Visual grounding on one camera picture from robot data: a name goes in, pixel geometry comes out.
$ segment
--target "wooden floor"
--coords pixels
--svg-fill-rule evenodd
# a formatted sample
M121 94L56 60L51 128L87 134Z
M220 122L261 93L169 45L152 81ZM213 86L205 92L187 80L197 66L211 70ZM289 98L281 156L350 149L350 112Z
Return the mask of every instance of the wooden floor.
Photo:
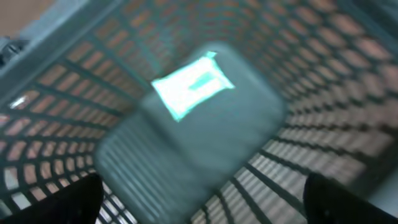
M56 0L0 0L0 36L18 36L19 31Z

